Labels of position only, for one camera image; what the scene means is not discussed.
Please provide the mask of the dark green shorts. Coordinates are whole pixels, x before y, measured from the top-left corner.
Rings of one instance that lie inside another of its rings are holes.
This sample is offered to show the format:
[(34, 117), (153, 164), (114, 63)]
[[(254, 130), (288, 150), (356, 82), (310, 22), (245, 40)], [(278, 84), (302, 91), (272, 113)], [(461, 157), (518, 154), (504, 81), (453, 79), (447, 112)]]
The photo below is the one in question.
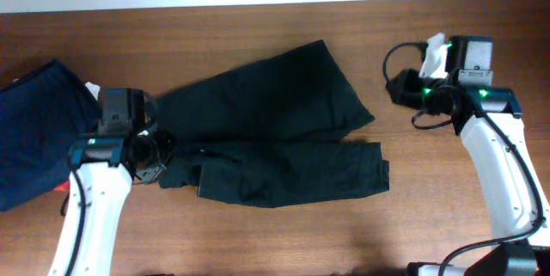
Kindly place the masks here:
[(321, 40), (175, 89), (158, 113), (178, 142), (163, 188), (263, 208), (389, 189), (380, 144), (346, 139), (373, 116)]

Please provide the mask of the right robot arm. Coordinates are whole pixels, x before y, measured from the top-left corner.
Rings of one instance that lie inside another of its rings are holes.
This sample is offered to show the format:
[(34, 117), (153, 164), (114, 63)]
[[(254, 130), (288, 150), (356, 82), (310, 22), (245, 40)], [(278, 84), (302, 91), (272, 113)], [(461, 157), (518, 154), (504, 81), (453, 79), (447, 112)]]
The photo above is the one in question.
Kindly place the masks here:
[(448, 116), (467, 149), (489, 211), (492, 238), (462, 246), (440, 263), (411, 262), (408, 275), (547, 275), (549, 202), (530, 160), (515, 93), (492, 84), (493, 41), (436, 34), (413, 43), (419, 70), (386, 77), (393, 103)]

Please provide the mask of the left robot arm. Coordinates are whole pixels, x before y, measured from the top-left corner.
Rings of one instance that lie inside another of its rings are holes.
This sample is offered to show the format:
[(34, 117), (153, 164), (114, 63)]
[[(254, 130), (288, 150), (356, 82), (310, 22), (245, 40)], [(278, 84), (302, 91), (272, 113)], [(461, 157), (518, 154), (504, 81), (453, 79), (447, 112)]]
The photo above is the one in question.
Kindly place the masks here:
[(166, 171), (176, 139), (158, 127), (154, 96), (140, 89), (107, 89), (102, 116), (68, 155), (70, 192), (50, 276), (108, 275), (119, 218), (135, 185)]

